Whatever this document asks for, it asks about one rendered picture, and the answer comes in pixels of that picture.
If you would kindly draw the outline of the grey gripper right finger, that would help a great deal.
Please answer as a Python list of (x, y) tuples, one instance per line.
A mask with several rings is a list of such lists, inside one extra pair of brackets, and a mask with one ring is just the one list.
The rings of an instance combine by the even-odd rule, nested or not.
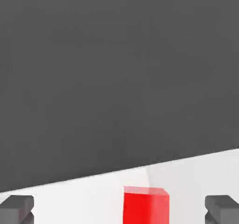
[(205, 224), (239, 224), (239, 203), (230, 196), (208, 195), (205, 207)]

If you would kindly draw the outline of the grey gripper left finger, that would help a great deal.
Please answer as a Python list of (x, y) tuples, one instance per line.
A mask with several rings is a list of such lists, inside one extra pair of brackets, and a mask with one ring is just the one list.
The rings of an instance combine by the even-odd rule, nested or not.
[(34, 224), (34, 197), (11, 195), (0, 204), (0, 224)]

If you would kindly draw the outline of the small red cube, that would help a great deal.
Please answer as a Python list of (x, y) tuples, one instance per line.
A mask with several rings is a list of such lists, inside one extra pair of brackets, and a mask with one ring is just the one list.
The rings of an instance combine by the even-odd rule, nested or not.
[(169, 224), (169, 202), (162, 188), (124, 186), (123, 224)]

